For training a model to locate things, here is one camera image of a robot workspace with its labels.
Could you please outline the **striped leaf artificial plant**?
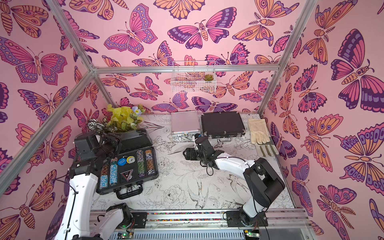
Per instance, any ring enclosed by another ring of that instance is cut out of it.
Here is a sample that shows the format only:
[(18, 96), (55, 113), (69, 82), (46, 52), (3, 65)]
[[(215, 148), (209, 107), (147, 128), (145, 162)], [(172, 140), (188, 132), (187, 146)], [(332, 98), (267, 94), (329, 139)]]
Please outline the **striped leaf artificial plant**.
[(104, 135), (110, 132), (109, 128), (107, 127), (107, 122), (99, 122), (96, 119), (90, 119), (87, 123), (87, 127), (90, 131), (93, 131), (99, 135)]

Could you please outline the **small silver poker case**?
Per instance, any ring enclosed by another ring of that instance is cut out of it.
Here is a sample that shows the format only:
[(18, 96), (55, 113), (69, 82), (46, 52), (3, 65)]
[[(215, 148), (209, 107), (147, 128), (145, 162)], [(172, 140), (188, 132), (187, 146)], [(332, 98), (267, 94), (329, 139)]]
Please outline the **small silver poker case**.
[(191, 142), (201, 133), (197, 111), (171, 113), (171, 135), (180, 142)]

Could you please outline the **medium black poker case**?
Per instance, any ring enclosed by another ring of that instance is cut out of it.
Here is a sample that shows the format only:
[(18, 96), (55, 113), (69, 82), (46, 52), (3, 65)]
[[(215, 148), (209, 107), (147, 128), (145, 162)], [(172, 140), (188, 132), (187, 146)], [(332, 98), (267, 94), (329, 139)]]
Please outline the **medium black poker case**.
[(203, 135), (211, 139), (236, 138), (246, 133), (241, 115), (237, 112), (202, 114), (201, 122)]

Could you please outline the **yellow green artificial plant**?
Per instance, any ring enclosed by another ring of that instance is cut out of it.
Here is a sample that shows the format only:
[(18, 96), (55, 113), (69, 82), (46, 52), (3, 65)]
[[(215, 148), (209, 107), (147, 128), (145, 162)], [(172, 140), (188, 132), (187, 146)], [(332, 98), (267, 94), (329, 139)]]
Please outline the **yellow green artificial plant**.
[(144, 121), (142, 115), (146, 113), (146, 109), (142, 105), (133, 107), (113, 108), (112, 105), (107, 106), (106, 126), (113, 132), (128, 132), (139, 129), (139, 125)]

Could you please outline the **large black poker case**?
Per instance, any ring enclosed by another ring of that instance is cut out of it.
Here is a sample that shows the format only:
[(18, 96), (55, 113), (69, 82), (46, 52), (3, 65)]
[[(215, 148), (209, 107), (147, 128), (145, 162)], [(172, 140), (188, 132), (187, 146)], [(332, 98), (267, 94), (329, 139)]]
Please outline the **large black poker case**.
[(118, 145), (103, 160), (96, 192), (114, 193), (119, 200), (140, 195), (143, 184), (159, 176), (156, 152), (148, 132), (139, 129), (109, 136), (117, 138)]

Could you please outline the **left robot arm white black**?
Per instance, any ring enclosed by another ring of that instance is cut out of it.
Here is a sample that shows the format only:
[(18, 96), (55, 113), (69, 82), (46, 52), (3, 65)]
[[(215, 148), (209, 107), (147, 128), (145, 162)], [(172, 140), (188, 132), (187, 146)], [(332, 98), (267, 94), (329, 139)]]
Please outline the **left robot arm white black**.
[(106, 160), (120, 151), (121, 138), (116, 134), (98, 136), (88, 132), (74, 140), (75, 157), (69, 171), (69, 198), (56, 240), (107, 240), (118, 227), (133, 222), (129, 207), (123, 203), (108, 208), (105, 216), (90, 229), (93, 195), (101, 183), (99, 173)]

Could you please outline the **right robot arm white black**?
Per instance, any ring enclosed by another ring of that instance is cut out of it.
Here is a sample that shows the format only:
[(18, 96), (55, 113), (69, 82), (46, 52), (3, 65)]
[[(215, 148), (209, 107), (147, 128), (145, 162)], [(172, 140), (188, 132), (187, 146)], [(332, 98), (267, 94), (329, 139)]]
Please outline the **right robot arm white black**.
[(246, 181), (251, 197), (238, 211), (224, 213), (228, 225), (240, 223), (246, 227), (255, 224), (267, 226), (266, 211), (284, 191), (286, 185), (275, 169), (264, 158), (244, 160), (222, 150), (215, 150), (209, 139), (201, 134), (193, 137), (194, 147), (186, 148), (187, 161), (198, 161), (208, 169), (227, 171)]

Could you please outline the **cream work glove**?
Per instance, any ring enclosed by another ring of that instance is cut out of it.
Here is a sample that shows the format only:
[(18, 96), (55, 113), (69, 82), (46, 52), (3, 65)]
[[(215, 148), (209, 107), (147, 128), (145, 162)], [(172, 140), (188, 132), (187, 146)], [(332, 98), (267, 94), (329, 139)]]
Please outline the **cream work glove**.
[(256, 146), (261, 157), (273, 157), (279, 154), (267, 128), (265, 119), (249, 119), (251, 143)]

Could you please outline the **small succulent plant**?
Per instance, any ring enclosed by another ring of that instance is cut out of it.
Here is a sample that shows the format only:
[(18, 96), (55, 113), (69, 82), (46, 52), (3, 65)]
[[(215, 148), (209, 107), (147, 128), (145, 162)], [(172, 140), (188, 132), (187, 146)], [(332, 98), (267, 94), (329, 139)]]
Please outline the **small succulent plant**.
[(215, 79), (214, 75), (211, 75), (211, 74), (206, 74), (206, 75), (204, 76), (204, 81), (206, 81), (206, 82), (211, 82), (211, 81), (213, 81), (214, 79)]

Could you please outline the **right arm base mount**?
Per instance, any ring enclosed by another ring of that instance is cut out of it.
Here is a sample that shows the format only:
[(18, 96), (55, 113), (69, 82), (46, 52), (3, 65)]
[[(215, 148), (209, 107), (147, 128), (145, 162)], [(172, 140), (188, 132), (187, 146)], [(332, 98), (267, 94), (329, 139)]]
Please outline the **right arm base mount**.
[(223, 213), (223, 219), (227, 222), (228, 227), (267, 227), (268, 220), (264, 211), (259, 212), (255, 217), (249, 217), (245, 212), (225, 211)]

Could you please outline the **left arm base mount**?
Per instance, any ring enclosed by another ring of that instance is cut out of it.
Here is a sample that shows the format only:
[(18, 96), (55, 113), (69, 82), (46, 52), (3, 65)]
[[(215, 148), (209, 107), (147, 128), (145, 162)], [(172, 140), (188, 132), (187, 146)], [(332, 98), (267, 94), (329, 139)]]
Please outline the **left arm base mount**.
[(123, 220), (123, 222), (118, 225), (118, 228), (124, 230), (144, 229), (147, 224), (147, 217), (147, 212), (131, 213), (131, 216), (127, 220)]

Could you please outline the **aluminium rail front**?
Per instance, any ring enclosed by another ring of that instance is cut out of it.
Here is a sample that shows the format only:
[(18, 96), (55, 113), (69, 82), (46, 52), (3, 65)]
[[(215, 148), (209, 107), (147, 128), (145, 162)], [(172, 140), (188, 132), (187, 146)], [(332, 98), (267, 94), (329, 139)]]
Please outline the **aluminium rail front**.
[[(314, 240), (313, 224), (304, 211), (288, 209), (266, 211), (267, 227), (228, 227), (225, 211), (181, 210), (147, 212), (144, 229), (117, 228), (108, 240)], [(91, 211), (90, 229), (105, 216), (106, 211)]]

